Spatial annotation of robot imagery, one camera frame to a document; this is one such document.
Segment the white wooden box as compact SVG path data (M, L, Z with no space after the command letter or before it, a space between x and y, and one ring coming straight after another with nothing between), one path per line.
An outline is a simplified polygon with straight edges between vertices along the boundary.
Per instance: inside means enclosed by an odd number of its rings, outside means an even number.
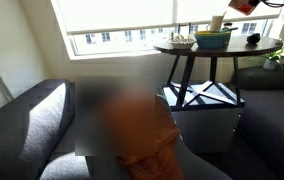
M248 16L259 4L260 0L231 0L228 6Z

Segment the white mug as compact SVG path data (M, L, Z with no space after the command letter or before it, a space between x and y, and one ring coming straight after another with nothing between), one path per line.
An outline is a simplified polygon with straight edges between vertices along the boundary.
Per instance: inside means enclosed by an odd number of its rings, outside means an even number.
M211 22L206 26L208 31L219 31L223 22L223 16L213 16Z

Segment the dark grey sofa right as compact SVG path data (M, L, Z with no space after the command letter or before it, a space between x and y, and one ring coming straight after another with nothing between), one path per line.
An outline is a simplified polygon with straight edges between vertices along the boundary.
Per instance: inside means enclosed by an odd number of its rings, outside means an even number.
M232 81L245 101L238 129L284 178L284 65L242 68Z

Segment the dark grey sofa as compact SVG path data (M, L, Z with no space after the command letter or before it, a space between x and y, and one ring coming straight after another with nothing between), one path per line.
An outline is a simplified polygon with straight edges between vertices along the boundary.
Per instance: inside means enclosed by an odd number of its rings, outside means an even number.
M232 81L245 101L238 129L284 178L284 65L242 68Z
M74 90L47 79L0 108L0 180L38 180L75 116Z

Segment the dark grey sofa left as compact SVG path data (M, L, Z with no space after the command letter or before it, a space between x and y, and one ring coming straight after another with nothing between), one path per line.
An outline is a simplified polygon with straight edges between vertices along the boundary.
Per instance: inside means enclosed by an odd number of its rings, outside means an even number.
M74 90L47 79L0 108L0 180L38 180L75 116Z

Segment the black rounded object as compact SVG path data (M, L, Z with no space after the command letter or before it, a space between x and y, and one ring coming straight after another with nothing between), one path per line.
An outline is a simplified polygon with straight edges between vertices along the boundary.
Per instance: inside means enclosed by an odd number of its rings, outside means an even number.
M260 41L260 34L259 33L254 33L254 34L247 37L247 42L249 44L256 44L259 41Z

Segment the blue bowl with yellow rim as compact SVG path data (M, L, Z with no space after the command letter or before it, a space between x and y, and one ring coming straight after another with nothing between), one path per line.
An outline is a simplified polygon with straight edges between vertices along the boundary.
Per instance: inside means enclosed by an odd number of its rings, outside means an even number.
M230 32L197 31L195 39L200 48L216 49L225 47L231 37Z

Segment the glass jar with black lid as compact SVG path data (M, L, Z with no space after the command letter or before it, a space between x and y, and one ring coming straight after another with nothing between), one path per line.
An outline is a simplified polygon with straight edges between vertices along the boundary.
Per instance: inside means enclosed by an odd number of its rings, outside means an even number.
M227 23L224 23L224 24L223 24L223 28L222 28L222 30L230 29L231 27L232 27L232 23L227 22Z

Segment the round dark wooden table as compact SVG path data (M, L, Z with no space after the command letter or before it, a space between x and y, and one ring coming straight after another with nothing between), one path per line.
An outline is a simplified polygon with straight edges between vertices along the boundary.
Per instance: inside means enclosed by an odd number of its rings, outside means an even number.
M175 61L167 84L162 86L164 97L172 111L207 110L222 108L243 108L239 90L238 58L257 56L275 52L283 46L279 39L262 37L256 44L247 42L246 36L232 37L227 45L221 48L202 48L198 44L189 49L175 49L169 42L154 45L161 53L175 55ZM176 66L181 56L186 56L186 64L181 83L172 82ZM190 76L197 57L210 57L210 78L200 84L190 84ZM236 91L232 92L223 83L216 81L216 67L219 58L231 57L234 64L234 80Z

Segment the orange cloth on chair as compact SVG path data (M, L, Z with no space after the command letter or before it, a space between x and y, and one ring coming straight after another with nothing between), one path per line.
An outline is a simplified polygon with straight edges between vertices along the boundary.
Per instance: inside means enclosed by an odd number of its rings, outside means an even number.
M121 163L133 180L185 180L176 157L176 143L181 134L168 108L155 97L154 154L121 156Z

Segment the white woven basket dish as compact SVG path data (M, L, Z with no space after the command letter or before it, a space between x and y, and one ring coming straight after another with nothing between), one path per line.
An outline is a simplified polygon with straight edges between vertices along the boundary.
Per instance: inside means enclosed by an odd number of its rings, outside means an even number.
M169 43L173 46L174 49L190 49L194 43L194 39L185 38L183 35L177 35L173 39L169 41Z

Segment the potted green plant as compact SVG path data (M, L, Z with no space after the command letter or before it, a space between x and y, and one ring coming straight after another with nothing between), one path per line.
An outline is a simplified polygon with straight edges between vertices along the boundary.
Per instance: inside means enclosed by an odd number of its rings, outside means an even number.
M282 41L282 47L271 53L263 55L265 62L263 68L266 70L274 70L277 65L282 67L281 61L284 59L284 40Z

